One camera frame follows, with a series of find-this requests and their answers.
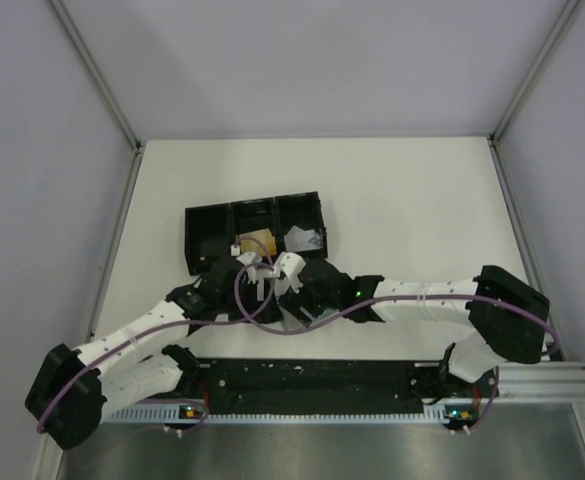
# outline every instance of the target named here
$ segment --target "gray floor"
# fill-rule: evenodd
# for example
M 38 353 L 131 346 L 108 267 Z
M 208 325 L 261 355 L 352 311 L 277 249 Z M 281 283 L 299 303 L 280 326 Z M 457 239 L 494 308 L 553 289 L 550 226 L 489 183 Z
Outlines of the gray floor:
M 497 406 L 469 438 L 437 426 L 209 426 L 182 440 L 146 431 L 103 453 L 138 428 L 101 427 L 59 478 L 585 480 L 569 406 Z

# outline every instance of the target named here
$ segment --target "white table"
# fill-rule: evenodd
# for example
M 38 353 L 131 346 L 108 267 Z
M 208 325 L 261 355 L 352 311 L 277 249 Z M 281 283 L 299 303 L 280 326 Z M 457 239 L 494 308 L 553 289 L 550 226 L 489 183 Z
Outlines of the white table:
M 150 141 L 97 338 L 193 281 L 186 207 L 314 190 L 329 260 L 352 276 L 446 281 L 497 264 L 526 278 L 485 138 Z M 198 357 L 432 360 L 465 328 L 339 320 L 280 337 L 237 325 L 204 328 L 182 344 Z

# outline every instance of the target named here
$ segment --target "black divided tray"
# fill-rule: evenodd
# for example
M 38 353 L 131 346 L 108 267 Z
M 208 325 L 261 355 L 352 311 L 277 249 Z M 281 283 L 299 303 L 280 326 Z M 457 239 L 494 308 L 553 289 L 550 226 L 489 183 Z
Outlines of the black divided tray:
M 315 230 L 322 238 L 321 248 L 296 253 L 307 258 L 327 258 L 327 234 L 317 192 L 186 208 L 188 270 L 191 275 L 207 272 L 216 260 L 229 255 L 238 235 L 266 228 L 276 239 L 277 253 L 284 252 L 284 236 L 294 226 Z

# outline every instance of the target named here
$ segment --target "gray wall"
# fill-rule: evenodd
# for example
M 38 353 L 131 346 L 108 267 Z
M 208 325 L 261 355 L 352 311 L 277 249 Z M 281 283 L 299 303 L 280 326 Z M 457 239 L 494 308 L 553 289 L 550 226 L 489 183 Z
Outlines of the gray wall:
M 554 315 L 585 359 L 585 6 L 503 144 Z
M 23 401 L 86 328 L 131 159 L 42 0 L 0 0 L 0 480 L 39 436 Z
M 490 133 L 566 0 L 65 0 L 144 139 Z

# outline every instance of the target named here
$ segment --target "metal frame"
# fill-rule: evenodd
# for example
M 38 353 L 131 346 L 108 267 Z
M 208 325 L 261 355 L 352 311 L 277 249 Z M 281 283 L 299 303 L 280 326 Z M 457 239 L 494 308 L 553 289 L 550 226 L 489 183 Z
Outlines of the metal frame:
M 141 141 L 132 130 L 119 103 L 98 68 L 94 57 L 86 46 L 63 0 L 47 0 L 47 3 L 50 5 L 54 16 L 75 50 L 79 61 L 84 66 L 87 76 L 92 81 L 103 101 L 104 107 L 110 113 L 112 119 L 134 152 L 134 159 L 130 166 L 128 181 L 121 200 L 105 259 L 105 265 L 102 269 L 102 276 L 99 280 L 98 291 L 95 295 L 90 315 L 91 332 L 101 312 L 114 259 L 121 240 L 123 226 L 132 199 L 136 178 L 139 173 L 143 148 Z M 523 264 L 529 282 L 538 289 L 542 288 L 539 271 L 536 266 L 538 262 L 536 261 L 533 247 L 526 236 L 526 228 L 522 219 L 521 210 L 515 202 L 515 196 L 510 187 L 511 182 L 499 154 L 499 142 L 539 81 L 552 54 L 556 51 L 561 40 L 574 22 L 583 3 L 583 0 L 566 1 L 552 31 L 548 35 L 528 74 L 525 76 L 508 108 L 504 112 L 495 131 L 488 139 Z M 497 400 L 497 403 L 571 403 L 574 407 L 575 416 L 585 445 L 585 363 L 548 362 L 537 366 L 508 365 L 502 368 L 501 374 L 501 397 Z M 61 450 L 49 437 L 43 437 L 39 444 L 31 478 L 33 480 L 55 478 L 59 469 L 61 454 Z

